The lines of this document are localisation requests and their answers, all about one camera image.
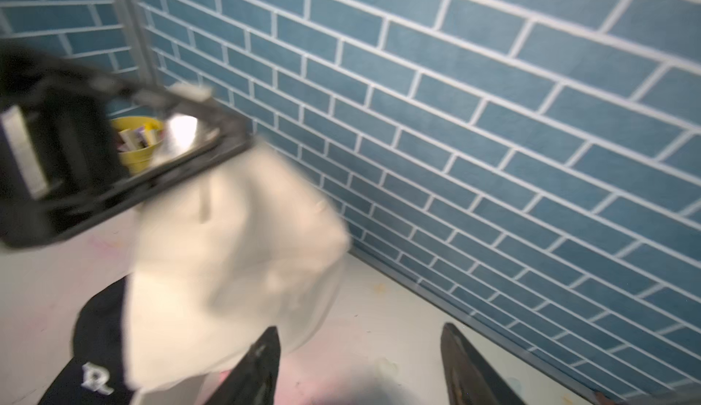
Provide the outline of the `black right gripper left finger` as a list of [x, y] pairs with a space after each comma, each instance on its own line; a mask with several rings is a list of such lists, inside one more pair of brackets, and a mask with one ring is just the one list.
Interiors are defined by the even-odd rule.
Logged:
[[267, 328], [206, 405], [273, 405], [281, 346], [276, 327]]

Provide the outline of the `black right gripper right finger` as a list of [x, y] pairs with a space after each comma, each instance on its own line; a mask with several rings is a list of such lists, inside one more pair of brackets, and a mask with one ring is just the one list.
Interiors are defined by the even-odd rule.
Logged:
[[452, 323], [443, 326], [440, 350], [450, 405], [525, 405]]

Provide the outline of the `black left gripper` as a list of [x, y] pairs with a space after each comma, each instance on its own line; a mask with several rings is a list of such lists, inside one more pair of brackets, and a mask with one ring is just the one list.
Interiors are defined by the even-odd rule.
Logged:
[[[109, 113], [109, 107], [123, 111]], [[111, 120], [153, 117], [159, 148], [197, 148], [129, 177]], [[67, 241], [252, 147], [248, 120], [206, 96], [113, 76], [20, 45], [1, 46], [1, 241]]]

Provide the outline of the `cream cap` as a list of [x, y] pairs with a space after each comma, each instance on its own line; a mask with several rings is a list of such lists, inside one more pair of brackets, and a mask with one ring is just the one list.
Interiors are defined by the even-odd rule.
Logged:
[[230, 370], [269, 327], [296, 350], [328, 314], [351, 243], [333, 202], [262, 140], [153, 197], [127, 278], [127, 383]]

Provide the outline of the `black baseball cap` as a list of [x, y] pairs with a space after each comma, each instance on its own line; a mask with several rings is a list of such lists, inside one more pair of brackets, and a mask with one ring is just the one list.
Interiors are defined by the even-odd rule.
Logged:
[[80, 310], [71, 339], [72, 357], [39, 405], [129, 404], [134, 391], [124, 379], [122, 310], [126, 279], [93, 296]]

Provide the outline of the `yellow pen holder cup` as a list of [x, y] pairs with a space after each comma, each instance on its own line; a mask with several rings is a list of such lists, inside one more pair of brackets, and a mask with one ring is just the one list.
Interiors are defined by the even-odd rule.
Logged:
[[120, 162], [131, 176], [147, 170], [164, 139], [164, 124], [153, 117], [123, 116], [111, 120]]

